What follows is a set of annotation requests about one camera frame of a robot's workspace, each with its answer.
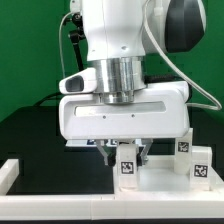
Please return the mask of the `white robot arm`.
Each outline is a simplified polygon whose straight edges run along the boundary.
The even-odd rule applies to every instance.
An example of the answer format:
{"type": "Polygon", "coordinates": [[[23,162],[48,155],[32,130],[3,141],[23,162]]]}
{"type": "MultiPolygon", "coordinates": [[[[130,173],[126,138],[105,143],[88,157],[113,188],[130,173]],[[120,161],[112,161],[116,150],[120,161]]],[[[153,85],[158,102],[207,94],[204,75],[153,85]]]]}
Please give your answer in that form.
{"type": "Polygon", "coordinates": [[[138,140],[177,138],[189,130],[190,82],[148,81],[143,59],[150,53],[191,50],[206,27],[201,0],[80,0],[89,67],[59,84],[62,136],[68,141],[118,143],[104,156],[109,166],[141,165],[138,140]]]}

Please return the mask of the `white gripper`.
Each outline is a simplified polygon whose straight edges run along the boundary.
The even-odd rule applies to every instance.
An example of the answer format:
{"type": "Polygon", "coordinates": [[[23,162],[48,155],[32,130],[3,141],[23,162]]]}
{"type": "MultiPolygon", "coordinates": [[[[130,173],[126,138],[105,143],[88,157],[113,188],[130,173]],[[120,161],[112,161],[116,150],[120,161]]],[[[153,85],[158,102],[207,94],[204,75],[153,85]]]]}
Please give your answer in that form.
{"type": "Polygon", "coordinates": [[[116,148],[104,139],[137,139],[137,165],[148,161],[147,138],[176,138],[189,130],[185,81],[152,83],[134,93],[131,103],[105,104],[95,92],[96,70],[87,68],[59,82],[59,125],[67,140],[96,140],[106,166],[116,164],[116,148]]]}

